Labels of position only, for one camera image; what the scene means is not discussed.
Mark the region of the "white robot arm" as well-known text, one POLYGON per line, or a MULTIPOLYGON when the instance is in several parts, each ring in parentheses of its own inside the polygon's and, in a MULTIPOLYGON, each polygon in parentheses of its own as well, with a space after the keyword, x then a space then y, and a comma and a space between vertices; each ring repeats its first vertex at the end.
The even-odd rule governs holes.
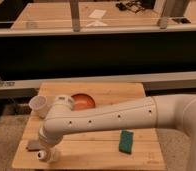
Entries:
POLYGON ((109 106, 75 111, 74 100, 57 96, 38 137, 51 148, 69 134, 119 129, 170 128, 191 138, 187 171, 196 171, 196 95, 149 96, 109 106))

